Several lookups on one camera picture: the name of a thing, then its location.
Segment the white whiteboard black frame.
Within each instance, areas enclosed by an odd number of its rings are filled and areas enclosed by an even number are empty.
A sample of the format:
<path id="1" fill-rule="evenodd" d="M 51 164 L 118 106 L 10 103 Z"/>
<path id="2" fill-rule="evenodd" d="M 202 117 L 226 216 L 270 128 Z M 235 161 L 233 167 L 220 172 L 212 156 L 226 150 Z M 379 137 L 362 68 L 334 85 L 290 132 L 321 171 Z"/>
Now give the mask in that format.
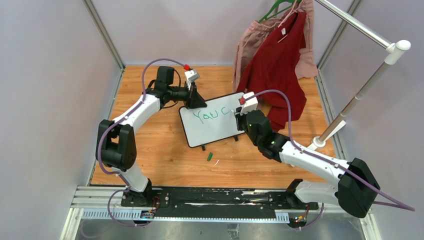
<path id="1" fill-rule="evenodd" d="M 235 115 L 231 112 L 240 106 L 239 99 L 243 94 L 236 92 L 209 99 L 204 108 L 180 107 L 178 113 L 187 145 L 204 149 L 206 144 L 243 134 L 238 131 Z"/>

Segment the green marker cap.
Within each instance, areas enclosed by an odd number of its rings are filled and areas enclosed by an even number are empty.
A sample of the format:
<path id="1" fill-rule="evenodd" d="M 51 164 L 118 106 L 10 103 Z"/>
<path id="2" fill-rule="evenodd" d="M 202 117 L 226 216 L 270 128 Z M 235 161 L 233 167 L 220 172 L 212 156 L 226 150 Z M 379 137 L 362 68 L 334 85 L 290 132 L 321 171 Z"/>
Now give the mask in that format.
<path id="1" fill-rule="evenodd" d="M 211 159 L 212 159 L 212 157 L 213 157 L 213 153 L 212 153 L 212 152 L 210 152 L 210 153 L 208 154 L 207 161 L 208 161 L 208 162 L 210 162 L 210 161 L 211 161 Z"/>

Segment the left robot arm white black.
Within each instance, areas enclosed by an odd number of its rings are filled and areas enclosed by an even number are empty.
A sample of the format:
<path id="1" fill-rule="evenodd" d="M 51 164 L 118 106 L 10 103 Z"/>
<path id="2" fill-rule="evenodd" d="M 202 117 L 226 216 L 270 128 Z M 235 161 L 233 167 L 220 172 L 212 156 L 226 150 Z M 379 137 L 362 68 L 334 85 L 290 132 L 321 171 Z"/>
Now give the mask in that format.
<path id="1" fill-rule="evenodd" d="M 186 80 L 179 79 L 174 86 L 176 69 L 160 66 L 156 78 L 145 87 L 136 103 L 119 117 L 104 119 L 98 125 L 95 158 L 104 173 L 122 179 L 126 186 L 123 196 L 138 206 L 149 206 L 157 197 L 153 194 L 151 180 L 136 164 L 137 131 L 169 102 L 182 102 L 188 109 L 207 107 L 195 84 L 199 73 L 188 65 L 184 70 Z"/>

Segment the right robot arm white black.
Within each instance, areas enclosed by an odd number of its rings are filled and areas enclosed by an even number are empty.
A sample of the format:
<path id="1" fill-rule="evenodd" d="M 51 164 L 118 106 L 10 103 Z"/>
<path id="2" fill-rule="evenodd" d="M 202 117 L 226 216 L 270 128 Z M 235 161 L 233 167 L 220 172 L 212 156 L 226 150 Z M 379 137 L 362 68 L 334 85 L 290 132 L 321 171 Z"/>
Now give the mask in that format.
<path id="1" fill-rule="evenodd" d="M 247 134 L 264 157 L 300 167 L 325 180 L 293 180 L 285 195 L 290 208 L 317 202 L 338 205 L 357 218 L 368 214 L 377 197 L 372 188 L 379 190 L 380 186 L 365 161 L 359 158 L 347 161 L 304 149 L 288 136 L 273 131 L 270 120 L 260 110 L 242 113 L 238 107 L 234 116 L 237 129 Z"/>

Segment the red hanging shirt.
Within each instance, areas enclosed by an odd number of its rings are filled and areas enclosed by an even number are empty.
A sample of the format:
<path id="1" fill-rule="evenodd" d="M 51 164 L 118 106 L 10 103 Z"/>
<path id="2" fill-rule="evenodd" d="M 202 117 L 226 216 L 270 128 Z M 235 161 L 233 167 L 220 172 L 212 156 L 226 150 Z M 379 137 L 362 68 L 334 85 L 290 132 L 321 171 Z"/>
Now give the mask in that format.
<path id="1" fill-rule="evenodd" d="M 300 50 L 306 46 L 304 26 L 307 14 L 292 14 L 273 30 L 254 54 L 237 86 L 238 92 L 270 90 L 261 98 L 271 106 L 267 117 L 274 131 L 286 127 L 288 120 L 298 120 L 307 99 L 295 68 Z"/>

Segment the white clothes rack base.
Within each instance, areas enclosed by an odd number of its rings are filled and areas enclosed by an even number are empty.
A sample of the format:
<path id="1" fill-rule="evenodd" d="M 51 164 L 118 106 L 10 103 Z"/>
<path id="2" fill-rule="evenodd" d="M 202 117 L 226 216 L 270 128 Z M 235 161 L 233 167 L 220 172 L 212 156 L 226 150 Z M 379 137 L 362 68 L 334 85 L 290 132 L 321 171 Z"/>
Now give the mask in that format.
<path id="1" fill-rule="evenodd" d="M 345 125 L 346 121 L 344 120 L 344 117 L 338 116 L 320 136 L 315 136 L 311 140 L 311 144 L 307 148 L 312 151 L 323 148 L 326 145 L 327 140 L 334 136 Z"/>

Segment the pink hanging garment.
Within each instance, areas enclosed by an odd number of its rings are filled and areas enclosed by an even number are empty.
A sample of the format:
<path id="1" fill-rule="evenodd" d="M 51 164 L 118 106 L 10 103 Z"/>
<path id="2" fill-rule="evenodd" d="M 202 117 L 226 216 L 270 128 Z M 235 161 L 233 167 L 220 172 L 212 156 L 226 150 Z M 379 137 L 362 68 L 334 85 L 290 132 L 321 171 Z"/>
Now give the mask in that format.
<path id="1" fill-rule="evenodd" d="M 271 16 L 255 20 L 242 34 L 236 46 L 233 64 L 232 86 L 234 91 L 237 90 L 244 70 L 271 32 L 288 16 L 300 12 L 306 13 L 303 28 L 305 46 L 299 50 L 300 59 L 295 67 L 295 73 L 298 79 L 312 78 L 318 74 L 313 50 L 314 4 L 312 0 L 298 0 L 294 6 L 289 4 L 288 9 L 282 11 L 281 17 Z"/>

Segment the green clothes hanger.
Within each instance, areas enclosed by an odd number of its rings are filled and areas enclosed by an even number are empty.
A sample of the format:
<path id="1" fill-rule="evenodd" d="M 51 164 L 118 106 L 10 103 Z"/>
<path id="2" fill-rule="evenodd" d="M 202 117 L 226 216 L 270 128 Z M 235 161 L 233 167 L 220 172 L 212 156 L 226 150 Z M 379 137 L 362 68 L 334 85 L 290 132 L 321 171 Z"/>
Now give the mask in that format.
<path id="1" fill-rule="evenodd" d="M 270 10 L 259 20 L 257 20 L 258 23 L 261 23 L 265 20 L 268 20 L 270 18 L 276 17 L 278 14 L 288 10 L 289 8 L 293 7 L 295 3 L 299 2 L 299 0 L 276 0 L 274 4 L 271 6 Z M 280 5 L 283 4 L 289 4 L 287 7 L 280 9 Z"/>

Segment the silver clothes rack pole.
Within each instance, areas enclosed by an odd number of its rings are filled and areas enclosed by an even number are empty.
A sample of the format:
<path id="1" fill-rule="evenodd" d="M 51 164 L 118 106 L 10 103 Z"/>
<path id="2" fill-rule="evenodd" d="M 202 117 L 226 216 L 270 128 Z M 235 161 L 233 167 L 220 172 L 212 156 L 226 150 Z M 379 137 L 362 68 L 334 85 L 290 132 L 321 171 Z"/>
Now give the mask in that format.
<path id="1" fill-rule="evenodd" d="M 366 104 L 376 99 L 373 86 L 394 82 L 389 67 L 399 71 L 401 57 L 411 49 L 407 4 L 403 0 L 354 0 L 348 7 L 338 7 L 336 1 L 317 1 L 319 8 L 341 20 L 318 63 L 318 80 L 330 105 L 328 126 L 338 116 L 346 122 L 332 137 L 346 138 L 363 126 L 359 110 L 371 112 Z"/>

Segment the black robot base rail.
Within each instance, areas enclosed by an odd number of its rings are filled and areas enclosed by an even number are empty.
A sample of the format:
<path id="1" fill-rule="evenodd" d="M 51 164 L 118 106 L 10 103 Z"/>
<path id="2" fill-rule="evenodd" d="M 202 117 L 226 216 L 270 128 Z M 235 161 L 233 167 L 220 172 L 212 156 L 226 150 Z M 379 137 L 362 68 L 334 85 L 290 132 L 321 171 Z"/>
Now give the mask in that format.
<path id="1" fill-rule="evenodd" d="M 284 189 L 160 186 L 143 200 L 116 186 L 79 186 L 72 208 L 84 220 L 301 224 L 316 214 L 341 213 L 332 204 L 291 203 Z"/>

